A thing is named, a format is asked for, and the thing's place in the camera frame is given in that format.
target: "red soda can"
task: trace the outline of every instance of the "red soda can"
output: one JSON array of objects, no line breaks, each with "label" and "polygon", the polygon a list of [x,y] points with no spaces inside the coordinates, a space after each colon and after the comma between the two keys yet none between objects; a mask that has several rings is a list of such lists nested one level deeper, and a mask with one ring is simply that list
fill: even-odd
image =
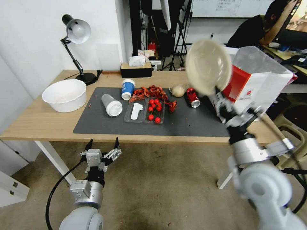
[{"label": "red soda can", "polygon": [[198,99],[197,95],[196,95],[196,91],[194,88],[188,88],[186,90],[186,97],[191,105],[191,107],[193,108],[197,108],[201,102],[200,100]]}]

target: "lamp arm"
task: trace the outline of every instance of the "lamp arm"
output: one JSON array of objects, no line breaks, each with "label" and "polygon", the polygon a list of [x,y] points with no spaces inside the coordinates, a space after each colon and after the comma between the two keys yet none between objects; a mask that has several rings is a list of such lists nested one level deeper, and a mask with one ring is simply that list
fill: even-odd
[{"label": "lamp arm", "polygon": [[68,54],[70,55],[71,59],[73,60],[73,63],[75,64],[75,66],[77,67],[77,69],[80,72],[81,78],[84,77],[84,73],[83,73],[83,67],[82,65],[78,62],[78,60],[76,60],[72,53],[70,52],[70,50],[68,49],[68,44],[71,43],[70,40],[68,40],[68,37],[66,36],[65,38],[61,39],[61,43],[63,44],[63,46],[65,47],[65,49],[67,50]]}]

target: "monitor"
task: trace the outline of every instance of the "monitor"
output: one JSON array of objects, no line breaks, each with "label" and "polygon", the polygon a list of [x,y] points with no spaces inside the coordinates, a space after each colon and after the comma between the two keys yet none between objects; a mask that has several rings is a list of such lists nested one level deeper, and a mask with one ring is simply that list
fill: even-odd
[{"label": "monitor", "polygon": [[282,45],[307,48],[307,0],[298,1],[275,40]]}]

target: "white bowl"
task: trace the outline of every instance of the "white bowl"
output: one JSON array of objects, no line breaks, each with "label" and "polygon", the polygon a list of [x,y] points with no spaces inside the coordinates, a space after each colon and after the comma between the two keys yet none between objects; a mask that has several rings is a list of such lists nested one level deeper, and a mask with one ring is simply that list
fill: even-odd
[{"label": "white bowl", "polygon": [[190,84],[203,95],[226,88],[232,75],[232,64],[225,48],[212,39],[199,40],[191,46],[185,59]]},{"label": "white bowl", "polygon": [[77,79],[59,81],[45,89],[42,98],[58,112],[71,112],[86,103],[86,84]]}]

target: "desk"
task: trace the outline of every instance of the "desk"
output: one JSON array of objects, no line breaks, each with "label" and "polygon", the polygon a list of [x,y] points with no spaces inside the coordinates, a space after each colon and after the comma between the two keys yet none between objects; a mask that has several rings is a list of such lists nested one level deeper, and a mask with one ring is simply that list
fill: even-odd
[{"label": "desk", "polygon": [[[278,57],[280,58],[282,61],[285,61],[289,58],[291,58],[292,56],[294,56],[295,54],[293,54],[292,52],[278,52],[277,49],[273,49],[270,48],[268,46],[262,46],[262,48],[264,49],[264,52],[269,53],[271,55],[273,55],[274,57]],[[297,65],[291,65],[295,70],[297,70],[298,72],[307,75],[307,69],[299,67]]]},{"label": "desk", "polygon": [[[292,52],[278,52],[277,49],[269,48],[268,46],[261,46],[264,53],[270,54],[274,58],[277,58],[278,62],[285,61],[295,54]],[[307,77],[307,69],[299,67],[297,65],[286,65],[286,67],[294,72],[297,73],[299,76],[299,79],[297,81],[300,81],[301,77],[303,77],[303,83],[299,84],[290,84],[287,85],[281,93],[307,93],[307,84],[306,84],[306,78]]]},{"label": "desk", "polygon": [[[77,73],[76,70],[63,70],[53,81],[57,82]],[[103,72],[99,80],[87,86],[87,102],[96,87],[120,87],[123,79],[119,72]],[[186,84],[188,79],[185,72],[157,71],[150,78],[134,78],[136,87],[160,85],[163,88],[172,87],[175,84]],[[68,168],[57,154],[49,141],[76,141],[88,142],[91,138],[94,142],[114,142],[118,136],[121,143],[206,143],[228,144],[228,137],[190,137],[190,136],[150,136],[150,135],[106,135],[106,134],[75,134],[73,129],[77,124],[86,104],[80,109],[59,113],[52,109],[39,96],[26,108],[19,118],[4,131],[0,139],[7,140],[32,140],[37,143],[43,153],[55,165],[59,172],[64,175]],[[265,114],[264,119],[276,130],[277,127]],[[249,127],[249,132],[258,137],[260,144],[268,144],[277,141],[274,134],[261,122],[254,122]],[[66,180],[71,184],[75,177],[69,174]]]}]

